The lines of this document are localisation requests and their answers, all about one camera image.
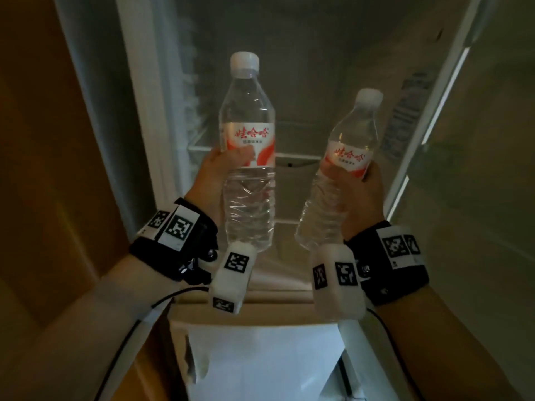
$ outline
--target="forearm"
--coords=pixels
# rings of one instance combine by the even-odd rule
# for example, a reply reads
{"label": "forearm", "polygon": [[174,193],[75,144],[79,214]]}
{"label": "forearm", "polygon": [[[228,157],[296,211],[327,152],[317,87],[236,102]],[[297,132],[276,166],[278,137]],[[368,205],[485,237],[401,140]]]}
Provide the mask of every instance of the forearm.
{"label": "forearm", "polygon": [[520,399],[496,361],[429,286],[379,306],[377,313],[427,401]]}
{"label": "forearm", "polygon": [[1,378],[10,400],[88,400],[136,319],[177,283],[127,256],[57,318]]}

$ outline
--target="refrigerator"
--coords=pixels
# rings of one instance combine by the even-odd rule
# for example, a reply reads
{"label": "refrigerator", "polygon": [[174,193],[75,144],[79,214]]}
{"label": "refrigerator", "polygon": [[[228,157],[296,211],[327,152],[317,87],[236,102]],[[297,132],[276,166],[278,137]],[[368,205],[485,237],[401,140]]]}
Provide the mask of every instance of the refrigerator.
{"label": "refrigerator", "polygon": [[[273,245],[258,258],[242,315],[211,310],[204,294],[170,311],[193,401],[285,399],[273,392],[283,376],[288,391],[302,390],[292,399],[322,396],[344,346],[313,312],[308,253],[293,235],[330,130],[363,87],[385,95],[374,154],[385,216],[412,228],[432,287],[533,399],[534,0],[116,2],[157,207],[188,191],[218,144],[232,53],[259,56],[276,110]],[[411,399],[377,324],[355,329],[353,396]],[[244,364],[225,352],[243,343],[267,359],[241,353]],[[302,374],[290,380],[289,371]]]}

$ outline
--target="person's left hand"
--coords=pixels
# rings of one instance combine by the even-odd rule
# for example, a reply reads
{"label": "person's left hand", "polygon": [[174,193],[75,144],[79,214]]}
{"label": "person's left hand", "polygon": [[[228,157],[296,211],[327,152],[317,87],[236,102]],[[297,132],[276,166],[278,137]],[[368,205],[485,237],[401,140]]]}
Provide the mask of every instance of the person's left hand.
{"label": "person's left hand", "polygon": [[223,223],[223,184],[231,170],[243,166],[255,156],[251,145],[221,152],[214,148],[204,158],[193,186],[184,199],[196,205],[217,226]]}

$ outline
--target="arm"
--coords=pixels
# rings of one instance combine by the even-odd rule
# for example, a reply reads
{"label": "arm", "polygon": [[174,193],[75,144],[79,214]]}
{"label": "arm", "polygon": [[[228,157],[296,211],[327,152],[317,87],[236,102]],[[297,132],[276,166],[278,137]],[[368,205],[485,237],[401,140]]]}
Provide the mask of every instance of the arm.
{"label": "arm", "polygon": [[[222,188],[228,172],[250,161],[251,146],[205,158],[185,199],[214,222],[222,220]],[[50,324],[20,360],[0,377],[8,400],[92,400],[119,345],[151,305],[179,284],[128,255],[90,292]]]}
{"label": "arm", "polygon": [[[364,180],[328,163],[321,169],[343,191],[345,241],[384,221],[376,163]],[[492,356],[428,285],[376,311],[427,401],[520,399]]]}

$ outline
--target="plastic bottle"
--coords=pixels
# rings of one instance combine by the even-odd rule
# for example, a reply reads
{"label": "plastic bottle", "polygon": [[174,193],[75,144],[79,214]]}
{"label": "plastic bottle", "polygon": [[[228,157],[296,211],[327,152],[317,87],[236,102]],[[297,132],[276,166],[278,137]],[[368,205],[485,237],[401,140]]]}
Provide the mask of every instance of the plastic bottle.
{"label": "plastic bottle", "polygon": [[[383,93],[379,90],[358,92],[351,112],[331,131],[324,160],[343,167],[355,177],[365,175],[378,145],[374,115],[382,100]],[[308,250],[327,243],[342,243],[340,227],[345,213],[340,211],[339,203],[340,190],[318,170],[295,232],[296,241]]]}
{"label": "plastic bottle", "polygon": [[231,56],[232,82],[219,111],[223,150],[252,145],[254,159],[228,176],[223,188],[229,242],[271,246],[275,225],[275,110],[258,83],[259,59]]}

